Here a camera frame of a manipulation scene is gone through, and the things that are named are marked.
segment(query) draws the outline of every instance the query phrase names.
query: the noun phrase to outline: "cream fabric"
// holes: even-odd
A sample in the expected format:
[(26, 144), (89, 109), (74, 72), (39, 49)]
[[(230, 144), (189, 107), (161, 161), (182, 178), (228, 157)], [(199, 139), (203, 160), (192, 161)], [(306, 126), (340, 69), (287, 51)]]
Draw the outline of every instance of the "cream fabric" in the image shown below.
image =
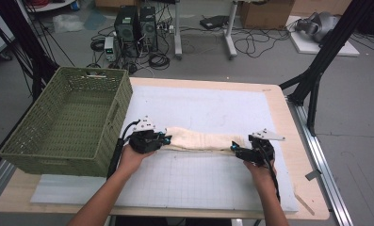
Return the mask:
[(163, 149), (234, 154), (230, 149), (231, 141), (235, 141), (241, 147), (244, 146), (243, 137), (238, 135), (205, 134), (180, 127), (169, 127), (166, 130), (166, 136), (172, 138), (171, 144), (163, 146)]

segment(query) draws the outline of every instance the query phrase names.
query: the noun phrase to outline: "brown box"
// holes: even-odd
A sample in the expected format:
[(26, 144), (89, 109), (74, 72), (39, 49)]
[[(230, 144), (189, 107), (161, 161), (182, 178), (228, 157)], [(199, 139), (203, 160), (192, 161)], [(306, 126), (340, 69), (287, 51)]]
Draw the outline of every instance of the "brown box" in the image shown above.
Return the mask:
[(95, 0), (96, 7), (119, 8), (120, 6), (139, 6), (139, 0)]
[(264, 5), (244, 2), (240, 20), (248, 29), (284, 29), (295, 0), (271, 0)]
[(327, 11), (342, 15), (351, 0), (296, 0), (291, 15), (310, 16), (313, 12)]

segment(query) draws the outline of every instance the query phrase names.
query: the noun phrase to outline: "green woven basket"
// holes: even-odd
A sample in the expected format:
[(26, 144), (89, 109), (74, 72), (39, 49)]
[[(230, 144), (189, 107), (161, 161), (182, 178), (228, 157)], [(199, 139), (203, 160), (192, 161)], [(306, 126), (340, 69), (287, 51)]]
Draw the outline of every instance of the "green woven basket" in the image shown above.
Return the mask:
[(27, 173), (106, 177), (131, 95), (127, 71), (59, 68), (0, 156)]

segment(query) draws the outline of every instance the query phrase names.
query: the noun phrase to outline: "white board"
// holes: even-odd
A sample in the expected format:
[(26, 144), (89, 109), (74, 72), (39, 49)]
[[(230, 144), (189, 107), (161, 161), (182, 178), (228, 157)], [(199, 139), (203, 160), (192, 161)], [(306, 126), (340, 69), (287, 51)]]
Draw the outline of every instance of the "white board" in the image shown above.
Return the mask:
[[(180, 126), (204, 133), (242, 135), (246, 145), (252, 132), (264, 128), (276, 132), (263, 93), (143, 86), (133, 86), (133, 90), (123, 129), (148, 115), (157, 131)], [(280, 145), (278, 141), (271, 143), (276, 152), (282, 207), (286, 212), (296, 212), (298, 206)], [(105, 178), (42, 175), (31, 201), (84, 204), (104, 182)], [(116, 205), (262, 210), (242, 160), (229, 155), (168, 150), (144, 159)]]
[[(297, 16), (289, 16), (289, 19), (286, 24), (291, 24), (294, 21), (297, 21), (300, 17)], [(296, 47), (296, 50), (300, 54), (317, 54), (320, 50), (318, 47), (318, 43), (315, 42), (310, 36), (306, 35), (304, 31), (296, 31), (293, 32), (295, 27), (292, 27), (291, 39), (293, 44)], [(346, 41), (345, 45), (337, 54), (338, 56), (342, 57), (357, 57), (360, 53), (350, 44), (350, 42)]]

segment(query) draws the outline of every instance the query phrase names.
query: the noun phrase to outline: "person's left hand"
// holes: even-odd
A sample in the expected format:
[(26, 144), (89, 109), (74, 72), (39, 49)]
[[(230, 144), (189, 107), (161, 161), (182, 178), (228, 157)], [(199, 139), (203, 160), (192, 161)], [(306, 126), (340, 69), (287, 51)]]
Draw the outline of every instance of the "person's left hand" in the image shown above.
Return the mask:
[(121, 171), (127, 176), (131, 176), (140, 166), (140, 163), (145, 157), (148, 157), (155, 152), (137, 153), (130, 145), (125, 145), (122, 149), (122, 158), (116, 171)]

